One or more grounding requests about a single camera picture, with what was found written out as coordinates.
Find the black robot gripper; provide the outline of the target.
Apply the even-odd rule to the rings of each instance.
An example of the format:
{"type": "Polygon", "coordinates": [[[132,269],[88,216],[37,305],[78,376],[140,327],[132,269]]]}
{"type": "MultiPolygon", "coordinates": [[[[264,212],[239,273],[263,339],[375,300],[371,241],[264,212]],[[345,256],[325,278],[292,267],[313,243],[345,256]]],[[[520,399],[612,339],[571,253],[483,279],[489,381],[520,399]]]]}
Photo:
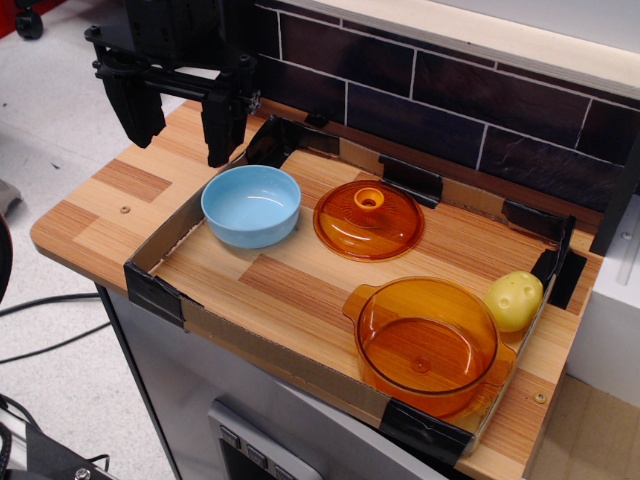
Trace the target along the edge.
{"type": "Polygon", "coordinates": [[[251,1],[126,1],[112,25],[93,25],[96,76],[127,137],[147,148],[166,126],[160,93],[202,103],[208,165],[221,167],[244,142],[260,106],[251,1]]]}

